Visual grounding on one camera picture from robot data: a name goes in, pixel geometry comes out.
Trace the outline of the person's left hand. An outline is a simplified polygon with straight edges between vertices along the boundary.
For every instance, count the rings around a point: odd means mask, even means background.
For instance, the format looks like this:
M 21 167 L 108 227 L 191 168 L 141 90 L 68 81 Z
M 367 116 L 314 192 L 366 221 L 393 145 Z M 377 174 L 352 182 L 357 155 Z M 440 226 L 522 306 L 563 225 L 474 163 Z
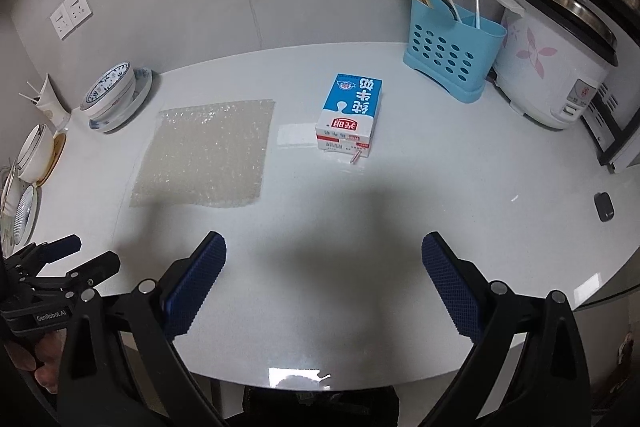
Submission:
M 17 343 L 6 343 L 4 347 L 17 369 L 32 373 L 41 387 L 51 395 L 56 395 L 65 340 L 66 330 L 59 329 L 44 335 L 32 351 Z

